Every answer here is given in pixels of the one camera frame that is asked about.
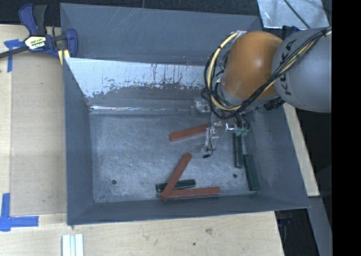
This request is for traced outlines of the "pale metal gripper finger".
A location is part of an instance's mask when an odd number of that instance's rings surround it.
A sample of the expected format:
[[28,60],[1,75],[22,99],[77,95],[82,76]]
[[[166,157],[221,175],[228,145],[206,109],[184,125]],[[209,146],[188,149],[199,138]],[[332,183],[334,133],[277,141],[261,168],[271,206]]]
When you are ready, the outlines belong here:
[[202,114],[210,113],[210,106],[206,99],[203,98],[194,98],[192,103],[192,115],[199,116]]
[[203,154],[213,154],[216,150],[215,140],[219,138],[218,130],[219,125],[217,123],[209,124],[206,127],[205,140],[202,148]]

